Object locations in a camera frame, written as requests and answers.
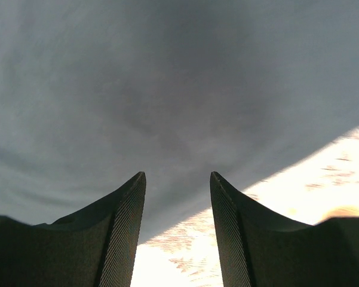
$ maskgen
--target textured carbon fiber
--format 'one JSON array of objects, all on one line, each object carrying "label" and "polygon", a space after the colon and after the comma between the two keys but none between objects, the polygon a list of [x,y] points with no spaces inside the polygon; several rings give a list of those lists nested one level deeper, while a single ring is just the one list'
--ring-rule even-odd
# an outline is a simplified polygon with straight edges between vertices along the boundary
[{"label": "textured carbon fiber", "polygon": [[247,268],[237,208],[220,185],[212,182],[211,202],[223,284],[225,287],[253,287]]},{"label": "textured carbon fiber", "polygon": [[0,287],[130,286],[145,190],[138,173],[51,225],[0,216]]},{"label": "textured carbon fiber", "polygon": [[130,286],[144,201],[145,185],[137,181],[113,216],[99,287]]},{"label": "textured carbon fiber", "polygon": [[227,287],[359,287],[359,218],[310,226],[210,180],[217,244]]}]

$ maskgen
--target black textured panel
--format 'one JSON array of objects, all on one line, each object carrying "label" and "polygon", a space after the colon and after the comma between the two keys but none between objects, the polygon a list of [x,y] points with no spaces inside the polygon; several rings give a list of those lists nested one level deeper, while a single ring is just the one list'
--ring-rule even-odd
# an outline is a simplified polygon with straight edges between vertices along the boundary
[{"label": "black textured panel", "polygon": [[239,223],[237,208],[220,185],[211,182],[211,190],[223,284],[225,287],[253,287],[247,267],[249,263],[244,254],[244,240],[241,238],[243,232],[240,232],[242,225]]},{"label": "black textured panel", "polygon": [[138,182],[114,215],[99,287],[130,286],[144,202],[145,185]]},{"label": "black textured panel", "polygon": [[51,225],[0,216],[0,287],[130,286],[145,190],[138,173]]},{"label": "black textured panel", "polygon": [[248,277],[256,287],[359,287],[359,218],[310,226],[262,206],[217,173],[210,186],[225,286],[247,286]]}]

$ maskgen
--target mesh surface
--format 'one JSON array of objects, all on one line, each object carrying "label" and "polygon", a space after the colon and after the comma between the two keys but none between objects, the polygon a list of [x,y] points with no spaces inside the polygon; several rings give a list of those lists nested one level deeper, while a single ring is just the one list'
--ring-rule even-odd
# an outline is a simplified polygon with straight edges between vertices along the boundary
[{"label": "mesh surface", "polygon": [[145,198],[143,181],[122,200],[113,217],[100,287],[130,286]]},{"label": "mesh surface", "polygon": [[239,229],[237,209],[215,184],[211,185],[211,202],[223,284],[225,287],[253,287]]},{"label": "mesh surface", "polygon": [[139,173],[51,225],[0,216],[0,287],[130,286],[145,186]]},{"label": "mesh surface", "polygon": [[211,177],[211,202],[225,286],[359,287],[359,218],[291,229],[223,178]]}]

